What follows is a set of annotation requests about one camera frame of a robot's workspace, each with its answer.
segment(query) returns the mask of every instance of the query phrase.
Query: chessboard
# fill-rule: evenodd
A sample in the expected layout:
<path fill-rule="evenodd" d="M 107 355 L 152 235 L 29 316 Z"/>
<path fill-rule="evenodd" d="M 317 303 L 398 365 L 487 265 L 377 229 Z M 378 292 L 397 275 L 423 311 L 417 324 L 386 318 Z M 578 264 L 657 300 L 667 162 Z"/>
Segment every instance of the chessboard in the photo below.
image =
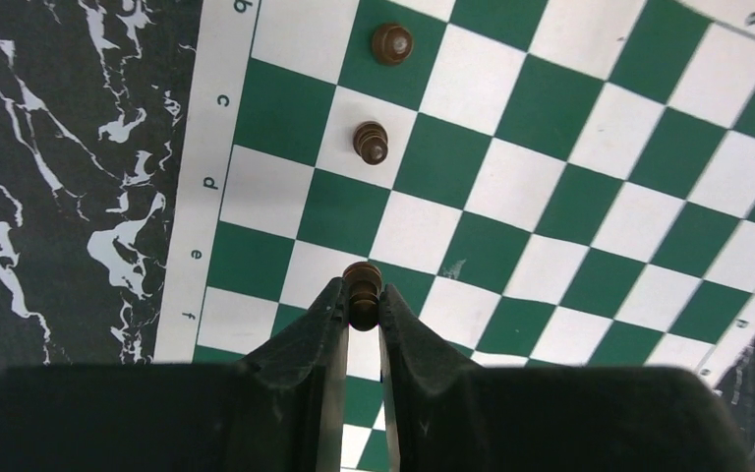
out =
<path fill-rule="evenodd" d="M 154 360 L 240 359 L 369 261 L 480 364 L 715 386 L 755 336 L 755 2 L 690 3 L 204 2 Z M 342 465 L 386 470 L 350 331 Z"/>

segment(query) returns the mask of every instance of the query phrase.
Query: chess piece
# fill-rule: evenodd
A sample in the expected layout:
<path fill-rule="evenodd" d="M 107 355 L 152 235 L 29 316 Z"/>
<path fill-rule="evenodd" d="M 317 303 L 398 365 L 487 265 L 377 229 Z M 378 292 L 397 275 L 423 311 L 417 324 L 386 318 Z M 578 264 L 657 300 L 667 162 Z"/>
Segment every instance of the chess piece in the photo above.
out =
<path fill-rule="evenodd" d="M 389 154 L 386 130 L 374 121 L 367 121 L 354 132 L 354 151 L 369 165 L 378 165 Z"/>
<path fill-rule="evenodd" d="M 349 286 L 349 325 L 368 331 L 378 325 L 378 297 L 383 287 L 380 269 L 366 262 L 353 263 L 343 271 Z"/>
<path fill-rule="evenodd" d="M 397 66 L 412 53 L 412 34 L 397 23 L 381 25 L 372 36 L 372 53 L 380 64 Z"/>

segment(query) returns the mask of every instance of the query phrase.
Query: green and white chessboard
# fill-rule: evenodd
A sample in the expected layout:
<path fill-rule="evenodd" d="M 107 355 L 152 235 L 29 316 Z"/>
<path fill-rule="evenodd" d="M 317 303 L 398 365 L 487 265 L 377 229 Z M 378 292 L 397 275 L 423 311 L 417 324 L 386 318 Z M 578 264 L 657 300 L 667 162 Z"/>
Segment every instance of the green and white chessboard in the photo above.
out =
<path fill-rule="evenodd" d="M 155 361 L 238 359 L 369 260 L 483 365 L 716 384 L 755 335 L 755 1 L 693 3 L 206 1 Z M 385 470 L 376 330 L 348 362 L 343 466 Z"/>

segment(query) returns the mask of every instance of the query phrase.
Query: black marble surface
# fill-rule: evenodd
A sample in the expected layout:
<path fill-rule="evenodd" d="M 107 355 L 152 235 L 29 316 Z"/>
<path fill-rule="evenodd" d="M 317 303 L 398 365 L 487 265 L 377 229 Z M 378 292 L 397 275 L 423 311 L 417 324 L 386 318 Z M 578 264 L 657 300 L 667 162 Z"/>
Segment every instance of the black marble surface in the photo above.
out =
<path fill-rule="evenodd" d="M 201 1 L 0 0 L 0 367 L 149 362 Z"/>

